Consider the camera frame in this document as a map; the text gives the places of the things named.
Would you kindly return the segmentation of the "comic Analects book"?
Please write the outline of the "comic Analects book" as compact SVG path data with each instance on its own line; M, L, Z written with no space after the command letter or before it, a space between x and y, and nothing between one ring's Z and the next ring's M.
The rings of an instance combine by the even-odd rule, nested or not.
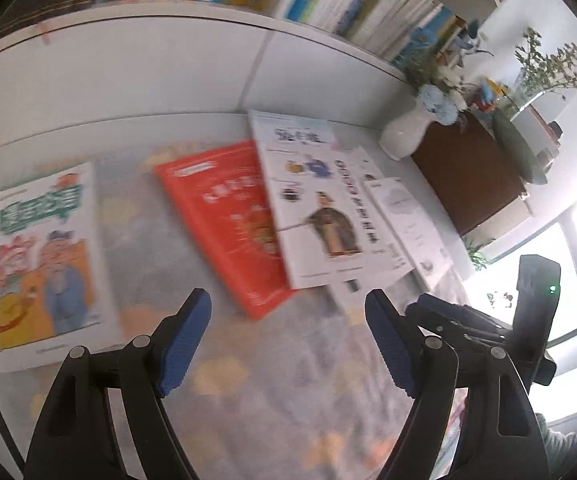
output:
M121 341L93 165L0 191L0 373Z

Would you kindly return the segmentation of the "white wisdom stories book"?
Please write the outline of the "white wisdom stories book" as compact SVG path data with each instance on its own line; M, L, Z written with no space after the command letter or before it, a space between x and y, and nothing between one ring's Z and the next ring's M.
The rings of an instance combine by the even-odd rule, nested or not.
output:
M385 240L329 123L259 110L248 120L291 287L328 286L383 269Z

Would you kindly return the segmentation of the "red puppet adventure book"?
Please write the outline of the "red puppet adventure book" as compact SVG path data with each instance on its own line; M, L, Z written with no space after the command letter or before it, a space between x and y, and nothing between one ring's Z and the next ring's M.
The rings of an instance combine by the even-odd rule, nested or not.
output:
M254 142L165 162L154 172L248 316L259 320L293 295Z

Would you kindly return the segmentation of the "meadow cover novel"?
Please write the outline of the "meadow cover novel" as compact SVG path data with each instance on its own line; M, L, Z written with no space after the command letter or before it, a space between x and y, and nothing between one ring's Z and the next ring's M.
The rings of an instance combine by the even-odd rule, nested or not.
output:
M381 288L389 292L389 289L412 273L413 266L392 228L368 193L368 183L383 179L385 174L364 148L354 148L347 153L347 158L351 166L351 175L360 182L360 190L367 196L369 213L377 222L377 233L383 236L389 251L389 263L383 269L369 271L360 278L329 286L329 292L335 303L340 308L351 311L363 307L366 296L372 289Z

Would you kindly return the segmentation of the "grey quilted sleeve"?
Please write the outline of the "grey quilted sleeve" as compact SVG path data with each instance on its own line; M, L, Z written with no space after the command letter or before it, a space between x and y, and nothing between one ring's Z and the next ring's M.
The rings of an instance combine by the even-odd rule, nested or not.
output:
M536 414L551 479L577 478L577 432L562 434L551 429L543 414Z

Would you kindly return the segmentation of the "white back-cover book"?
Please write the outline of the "white back-cover book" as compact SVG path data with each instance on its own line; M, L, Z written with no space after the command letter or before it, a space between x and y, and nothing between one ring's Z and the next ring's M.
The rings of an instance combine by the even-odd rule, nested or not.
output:
M423 289L431 292L453 266L431 217L397 178L368 181L366 187L405 250Z

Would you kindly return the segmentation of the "brown wooden side cabinet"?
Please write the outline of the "brown wooden side cabinet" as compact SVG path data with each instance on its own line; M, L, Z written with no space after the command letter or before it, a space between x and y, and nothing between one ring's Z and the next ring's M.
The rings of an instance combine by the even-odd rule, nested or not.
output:
M412 159L460 235L483 229L497 240L531 218L528 194L510 156L472 114L465 119L432 122Z

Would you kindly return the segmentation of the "white ceramic vase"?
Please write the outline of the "white ceramic vase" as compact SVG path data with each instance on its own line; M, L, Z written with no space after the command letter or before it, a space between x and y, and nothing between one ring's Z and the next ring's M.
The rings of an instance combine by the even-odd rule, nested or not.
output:
M421 101L415 107L393 119L383 130L379 141L382 151L392 160L412 155L421 144L434 114Z

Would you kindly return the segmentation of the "patterned ginkgo tablecloth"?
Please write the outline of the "patterned ginkgo tablecloth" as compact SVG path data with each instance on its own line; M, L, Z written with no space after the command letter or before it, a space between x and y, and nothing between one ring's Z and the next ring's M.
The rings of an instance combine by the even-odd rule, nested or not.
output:
M192 289L212 315L182 385L165 399L203 479L373 479L411 408L359 307L324 288L261 320L233 300L169 203L154 167L203 142L94 160L108 279L127 337L151 333Z

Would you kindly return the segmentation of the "green potted plant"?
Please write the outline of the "green potted plant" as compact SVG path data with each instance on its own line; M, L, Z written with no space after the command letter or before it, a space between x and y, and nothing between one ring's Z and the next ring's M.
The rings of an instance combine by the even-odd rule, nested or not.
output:
M577 44L566 42L552 53L543 52L542 46L543 37L528 27L523 42L515 47L520 73L507 95L512 118L546 94L566 100L567 92L577 92Z

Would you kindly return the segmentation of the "blue artificial flowers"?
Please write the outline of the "blue artificial flowers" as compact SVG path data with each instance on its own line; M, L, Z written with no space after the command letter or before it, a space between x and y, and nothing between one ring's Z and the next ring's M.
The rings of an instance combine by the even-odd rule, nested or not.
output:
M464 114L469 107L465 96L475 84L468 84L452 68L439 62L435 40L435 34L427 27L418 27L396 58L396 65L410 87L410 103L399 118L465 127Z

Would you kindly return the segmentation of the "white bookshelf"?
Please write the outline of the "white bookshelf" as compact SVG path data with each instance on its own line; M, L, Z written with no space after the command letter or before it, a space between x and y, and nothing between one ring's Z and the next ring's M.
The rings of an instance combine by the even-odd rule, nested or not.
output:
M444 0L487 18L499 0ZM383 127L409 101L389 61L307 24L180 0L61 14L0 0L0 146L98 122L255 108Z

